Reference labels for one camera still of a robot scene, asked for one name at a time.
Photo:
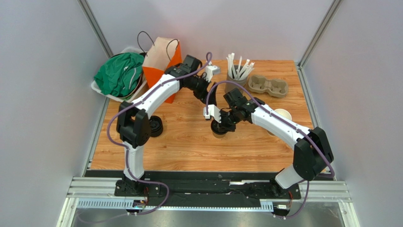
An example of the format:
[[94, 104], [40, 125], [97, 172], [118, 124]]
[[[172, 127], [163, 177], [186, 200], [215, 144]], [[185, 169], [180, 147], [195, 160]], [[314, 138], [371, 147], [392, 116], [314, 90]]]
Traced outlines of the single white paper cup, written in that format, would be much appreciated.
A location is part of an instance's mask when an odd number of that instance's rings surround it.
[[221, 138], [224, 138], [225, 137], [225, 135], [226, 135], [226, 132], [224, 132], [224, 133], [216, 133], [216, 132], [212, 132], [212, 135], [215, 137], [215, 138], [217, 138], [217, 139], [221, 139]]

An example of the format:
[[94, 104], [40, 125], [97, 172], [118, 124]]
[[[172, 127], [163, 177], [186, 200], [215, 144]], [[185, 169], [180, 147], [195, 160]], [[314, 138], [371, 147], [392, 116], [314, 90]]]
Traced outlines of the single black cup lid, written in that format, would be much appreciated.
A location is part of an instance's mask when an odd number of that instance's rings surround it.
[[216, 120], [213, 120], [211, 122], [210, 128], [211, 128], [212, 132], [217, 135], [225, 135], [227, 133], [227, 130], [225, 128], [222, 128], [220, 126], [220, 123]]

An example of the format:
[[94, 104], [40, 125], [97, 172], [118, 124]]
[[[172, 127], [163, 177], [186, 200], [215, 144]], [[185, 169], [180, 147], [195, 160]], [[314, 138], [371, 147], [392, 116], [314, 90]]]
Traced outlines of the orange paper bag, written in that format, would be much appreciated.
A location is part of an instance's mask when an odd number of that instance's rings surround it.
[[148, 87], [153, 87], [169, 67], [182, 62], [180, 41], [173, 38], [157, 37], [146, 51], [142, 64]]

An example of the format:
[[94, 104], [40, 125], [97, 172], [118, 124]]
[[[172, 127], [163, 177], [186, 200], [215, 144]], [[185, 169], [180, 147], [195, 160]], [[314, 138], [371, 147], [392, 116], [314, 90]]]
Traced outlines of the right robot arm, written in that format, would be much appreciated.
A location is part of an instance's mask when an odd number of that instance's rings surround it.
[[303, 180], [312, 181], [333, 162], [327, 135], [320, 127], [309, 129], [301, 126], [279, 115], [261, 100], [248, 100], [237, 88], [227, 92], [224, 98], [230, 110], [215, 110], [219, 119], [211, 123], [213, 133], [225, 135], [234, 132], [237, 123], [248, 121], [293, 148], [292, 165], [278, 172], [274, 178], [277, 188], [287, 189]]

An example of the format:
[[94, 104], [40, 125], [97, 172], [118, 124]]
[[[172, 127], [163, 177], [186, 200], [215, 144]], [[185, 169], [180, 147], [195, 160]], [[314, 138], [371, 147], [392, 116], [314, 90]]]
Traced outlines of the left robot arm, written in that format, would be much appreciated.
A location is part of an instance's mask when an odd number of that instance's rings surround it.
[[142, 179], [144, 145], [152, 134], [151, 116], [170, 96], [187, 88], [208, 108], [216, 105], [215, 92], [207, 90], [212, 76], [219, 73], [219, 68], [211, 63], [211, 59], [211, 52], [206, 54], [205, 64], [187, 55], [184, 62], [169, 67], [145, 94], [132, 102], [120, 104], [119, 112], [113, 119], [117, 120], [116, 131], [122, 141], [120, 146], [125, 149], [122, 182], [133, 188], [142, 184], [156, 184], [155, 181]]

